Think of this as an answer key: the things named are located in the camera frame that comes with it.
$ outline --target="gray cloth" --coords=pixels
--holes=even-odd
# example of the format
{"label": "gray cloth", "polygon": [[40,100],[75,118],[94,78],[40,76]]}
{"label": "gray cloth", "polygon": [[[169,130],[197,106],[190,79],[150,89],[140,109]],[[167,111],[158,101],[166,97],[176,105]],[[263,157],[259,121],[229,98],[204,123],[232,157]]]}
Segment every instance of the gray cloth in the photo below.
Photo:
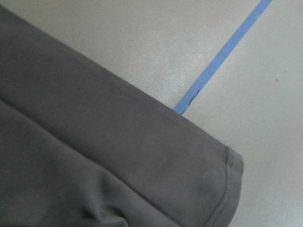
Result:
{"label": "gray cloth", "polygon": [[240,155],[0,6],[0,226],[226,227]]}

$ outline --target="blue tape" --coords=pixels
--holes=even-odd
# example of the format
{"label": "blue tape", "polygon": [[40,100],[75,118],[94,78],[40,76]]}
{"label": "blue tape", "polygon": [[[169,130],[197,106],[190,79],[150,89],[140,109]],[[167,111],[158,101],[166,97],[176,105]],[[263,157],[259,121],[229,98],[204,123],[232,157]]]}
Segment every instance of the blue tape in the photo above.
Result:
{"label": "blue tape", "polygon": [[174,111],[178,114],[183,114],[188,108],[193,99],[198,95],[199,91],[204,88],[208,83],[210,78],[222,65],[228,55],[244,37],[251,26],[257,21],[261,16],[266,7],[271,3],[272,0],[262,0],[250,13],[250,15],[245,19],[237,31],[232,35],[232,37],[227,41],[224,47],[219,51],[215,58],[210,62],[202,74],[198,77],[192,87],[185,93],[182,99],[174,108]]}

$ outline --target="gray floor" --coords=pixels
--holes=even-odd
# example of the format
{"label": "gray floor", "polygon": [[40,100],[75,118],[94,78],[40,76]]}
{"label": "gray floor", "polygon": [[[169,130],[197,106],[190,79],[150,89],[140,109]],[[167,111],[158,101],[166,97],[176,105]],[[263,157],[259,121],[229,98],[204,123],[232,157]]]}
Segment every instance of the gray floor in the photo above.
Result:
{"label": "gray floor", "polygon": [[[173,108],[258,0],[0,3]],[[231,227],[303,227],[302,59],[303,1],[273,0],[184,114],[244,156]]]}

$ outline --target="floor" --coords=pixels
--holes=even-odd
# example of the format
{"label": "floor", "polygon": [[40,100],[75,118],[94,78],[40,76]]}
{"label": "floor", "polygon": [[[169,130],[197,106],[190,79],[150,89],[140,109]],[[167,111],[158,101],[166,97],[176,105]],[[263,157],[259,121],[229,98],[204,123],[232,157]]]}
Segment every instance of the floor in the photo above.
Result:
{"label": "floor", "polygon": [[[259,0],[0,0],[170,108]],[[303,227],[303,1],[273,0],[184,117],[241,153],[231,227]]]}

